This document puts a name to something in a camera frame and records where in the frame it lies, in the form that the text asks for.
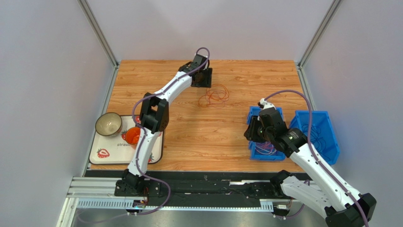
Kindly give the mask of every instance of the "wooden table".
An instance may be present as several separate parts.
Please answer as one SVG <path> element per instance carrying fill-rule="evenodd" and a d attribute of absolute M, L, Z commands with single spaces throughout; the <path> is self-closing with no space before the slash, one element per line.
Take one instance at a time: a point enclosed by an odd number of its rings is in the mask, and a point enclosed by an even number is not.
<path fill-rule="evenodd" d="M 183 61 L 122 61 L 109 102 L 108 112 L 130 115 L 146 92 L 154 93 L 176 74 Z M 290 172 L 303 170 L 290 159 L 282 162 L 252 161 L 247 129 L 249 106 L 273 92 L 293 89 L 302 92 L 293 61 L 210 61 L 212 83 L 229 91 L 229 100 L 218 106 L 200 107 L 206 88 L 190 87 L 169 107 L 169 125 L 162 159 L 149 170 Z M 305 110 L 304 100 L 284 93 L 270 99 L 282 107 L 287 124 L 295 110 Z M 92 165 L 91 169 L 126 169 L 127 165 Z"/>

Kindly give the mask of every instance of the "bowl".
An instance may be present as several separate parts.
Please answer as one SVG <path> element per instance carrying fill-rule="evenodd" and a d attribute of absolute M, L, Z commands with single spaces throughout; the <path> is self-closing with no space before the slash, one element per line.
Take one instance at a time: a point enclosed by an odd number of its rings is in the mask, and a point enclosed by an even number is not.
<path fill-rule="evenodd" d="M 117 113 L 106 113 L 95 123 L 95 131 L 101 136 L 117 136 L 121 130 L 122 118 Z"/>

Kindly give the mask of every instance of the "white tray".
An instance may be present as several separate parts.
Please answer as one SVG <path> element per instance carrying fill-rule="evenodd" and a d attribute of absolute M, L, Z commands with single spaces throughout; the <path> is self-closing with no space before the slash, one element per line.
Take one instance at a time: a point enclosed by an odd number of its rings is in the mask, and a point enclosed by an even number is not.
<path fill-rule="evenodd" d="M 133 159 L 135 150 L 122 138 L 122 134 L 134 127 L 131 116 L 122 116 L 123 126 L 120 135 L 115 137 L 101 136 L 95 132 L 89 161 L 92 164 L 127 164 Z M 162 157 L 164 135 L 158 136 L 149 159 L 149 164 L 158 162 Z"/>

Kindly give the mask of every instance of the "gray wall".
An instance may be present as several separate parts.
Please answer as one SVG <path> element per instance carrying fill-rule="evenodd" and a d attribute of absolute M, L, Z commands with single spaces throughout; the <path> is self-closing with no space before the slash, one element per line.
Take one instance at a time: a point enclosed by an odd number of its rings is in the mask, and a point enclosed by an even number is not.
<path fill-rule="evenodd" d="M 370 226 L 401 226 L 403 1 L 345 0 L 305 67 L 341 154 L 335 169 L 377 199 Z"/>
<path fill-rule="evenodd" d="M 122 59 L 299 61 L 332 0 L 88 0 Z"/>
<path fill-rule="evenodd" d="M 0 7 L 0 226 L 55 226 L 113 68 L 75 0 Z"/>

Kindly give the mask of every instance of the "blue storage bin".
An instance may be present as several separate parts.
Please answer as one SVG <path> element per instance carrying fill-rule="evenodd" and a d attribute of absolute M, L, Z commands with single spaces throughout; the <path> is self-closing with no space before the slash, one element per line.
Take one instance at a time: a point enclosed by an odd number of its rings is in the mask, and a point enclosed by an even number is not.
<path fill-rule="evenodd" d="M 309 112 L 297 110 L 289 127 L 298 128 L 308 136 L 308 121 Z M 327 111 L 312 111 L 311 143 L 329 165 L 337 162 L 340 149 Z"/>
<path fill-rule="evenodd" d="M 283 117 L 283 112 L 280 107 L 276 107 L 276 109 L 280 112 L 281 117 Z M 249 107 L 249 114 L 246 119 L 246 123 L 249 124 L 252 116 L 259 116 L 259 112 L 261 108 L 258 106 Z M 283 161 L 285 159 L 285 154 L 279 151 L 276 151 L 274 146 L 270 142 L 266 143 L 255 143 L 249 141 L 248 149 L 251 150 L 252 160 L 261 160 L 261 161 Z"/>

